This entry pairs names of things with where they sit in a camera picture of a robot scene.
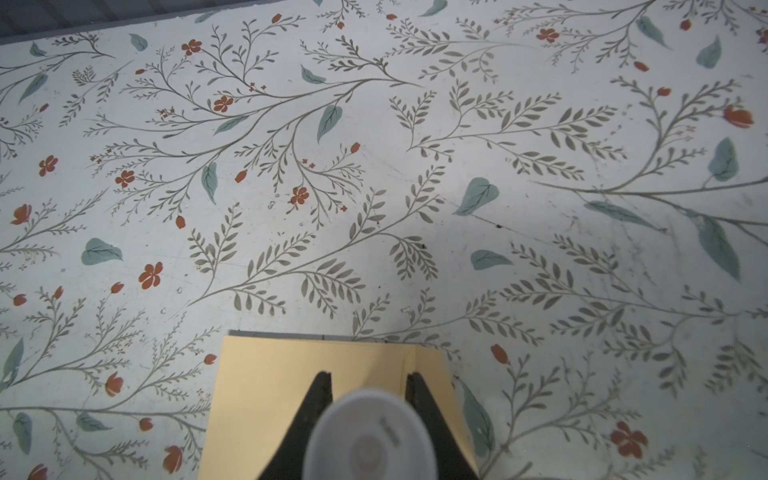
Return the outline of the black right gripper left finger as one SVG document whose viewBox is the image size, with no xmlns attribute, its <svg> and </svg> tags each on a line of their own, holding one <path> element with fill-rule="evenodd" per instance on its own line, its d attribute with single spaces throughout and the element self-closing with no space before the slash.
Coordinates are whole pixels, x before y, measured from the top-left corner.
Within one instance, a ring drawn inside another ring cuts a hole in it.
<svg viewBox="0 0 768 480">
<path fill-rule="evenodd" d="M 310 436 L 324 411 L 332 404 L 332 377 L 319 372 L 307 390 L 276 453 L 259 480 L 301 480 Z"/>
</svg>

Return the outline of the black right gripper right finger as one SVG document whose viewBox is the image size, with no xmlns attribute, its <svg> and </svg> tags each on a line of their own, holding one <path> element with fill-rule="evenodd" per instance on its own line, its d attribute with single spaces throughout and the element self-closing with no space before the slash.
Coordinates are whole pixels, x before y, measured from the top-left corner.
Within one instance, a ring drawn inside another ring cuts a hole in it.
<svg viewBox="0 0 768 480">
<path fill-rule="evenodd" d="M 423 376 L 408 375 L 405 399 L 424 423 L 436 458 L 439 480 L 478 480 L 469 461 L 461 452 L 448 423 L 432 396 Z"/>
</svg>

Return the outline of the manila paper envelope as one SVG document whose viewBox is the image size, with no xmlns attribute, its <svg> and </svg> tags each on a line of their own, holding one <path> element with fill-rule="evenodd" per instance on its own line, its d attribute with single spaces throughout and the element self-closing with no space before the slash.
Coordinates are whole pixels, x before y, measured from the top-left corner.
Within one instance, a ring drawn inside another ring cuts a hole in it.
<svg viewBox="0 0 768 480">
<path fill-rule="evenodd" d="M 321 371 L 331 374 L 333 402 L 357 390 L 377 389 L 409 406 L 407 377 L 420 373 L 478 475 L 470 433 L 438 350 L 320 337 L 230 335 L 223 342 L 200 477 L 258 479 Z"/>
</svg>

